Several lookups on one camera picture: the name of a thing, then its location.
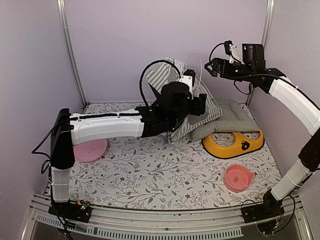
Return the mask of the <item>striped pet tent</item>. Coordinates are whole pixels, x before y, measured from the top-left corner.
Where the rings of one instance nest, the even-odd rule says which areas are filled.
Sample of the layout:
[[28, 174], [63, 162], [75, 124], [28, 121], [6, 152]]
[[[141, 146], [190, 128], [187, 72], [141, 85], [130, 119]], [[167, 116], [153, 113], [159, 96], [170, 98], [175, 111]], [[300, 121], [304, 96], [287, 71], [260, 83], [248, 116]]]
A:
[[[147, 81], [156, 100], [146, 104], [147, 110], [142, 113], [142, 137], [168, 132], [168, 141], [173, 143], [195, 128], [222, 116], [222, 109], [214, 102], [205, 84], [195, 78], [191, 93], [185, 83], [179, 82], [187, 69], [185, 62], [172, 58], [153, 61], [143, 69], [140, 80]], [[206, 106], [205, 113], [196, 116], [190, 114], [190, 103], [199, 94], [207, 95]]]

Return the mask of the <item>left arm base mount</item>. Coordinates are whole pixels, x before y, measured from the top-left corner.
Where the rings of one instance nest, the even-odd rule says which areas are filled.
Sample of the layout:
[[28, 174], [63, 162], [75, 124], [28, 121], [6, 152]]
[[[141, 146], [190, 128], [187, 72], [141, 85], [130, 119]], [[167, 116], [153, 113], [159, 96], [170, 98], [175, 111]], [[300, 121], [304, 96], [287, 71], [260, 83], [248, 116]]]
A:
[[88, 223], [91, 218], [92, 208], [90, 207], [90, 203], [84, 200], [53, 201], [48, 209], [48, 213], [63, 219]]

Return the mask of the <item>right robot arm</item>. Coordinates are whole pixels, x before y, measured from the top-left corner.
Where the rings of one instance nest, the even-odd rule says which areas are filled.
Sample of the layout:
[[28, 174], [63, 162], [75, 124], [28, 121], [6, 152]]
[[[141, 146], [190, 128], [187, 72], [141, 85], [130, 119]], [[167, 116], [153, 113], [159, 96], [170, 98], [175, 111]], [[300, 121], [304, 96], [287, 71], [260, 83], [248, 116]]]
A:
[[320, 166], [320, 108], [284, 73], [277, 68], [266, 68], [265, 50], [262, 44], [242, 44], [242, 60], [235, 57], [231, 41], [222, 43], [229, 59], [210, 56], [204, 69], [212, 77], [234, 82], [248, 82], [280, 101], [304, 125], [311, 138], [298, 155], [296, 163], [263, 196], [258, 213], [269, 218], [278, 210], [278, 203], [300, 187]]

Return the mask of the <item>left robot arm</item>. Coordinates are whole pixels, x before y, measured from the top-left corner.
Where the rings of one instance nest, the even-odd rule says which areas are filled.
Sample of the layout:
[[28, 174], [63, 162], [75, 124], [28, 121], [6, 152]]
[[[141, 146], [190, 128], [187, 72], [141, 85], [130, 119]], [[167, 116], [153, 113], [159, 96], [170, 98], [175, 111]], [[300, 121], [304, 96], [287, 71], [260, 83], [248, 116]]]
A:
[[205, 113], [206, 100], [205, 93], [192, 96], [186, 83], [174, 81], [162, 87], [160, 96], [152, 105], [101, 114], [71, 114], [68, 108], [61, 109], [50, 136], [51, 196], [55, 209], [63, 217], [70, 217], [75, 211], [69, 202], [69, 177], [75, 163], [75, 145], [175, 132], [188, 115]]

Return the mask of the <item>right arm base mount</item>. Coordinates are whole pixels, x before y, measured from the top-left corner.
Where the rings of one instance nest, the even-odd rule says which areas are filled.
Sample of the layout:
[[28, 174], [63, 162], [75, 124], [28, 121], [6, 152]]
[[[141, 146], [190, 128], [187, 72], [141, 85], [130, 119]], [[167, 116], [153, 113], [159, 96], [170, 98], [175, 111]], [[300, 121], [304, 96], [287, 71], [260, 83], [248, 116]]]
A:
[[285, 213], [282, 202], [253, 203], [253, 205], [241, 206], [240, 211], [245, 223], [258, 222], [274, 218]]

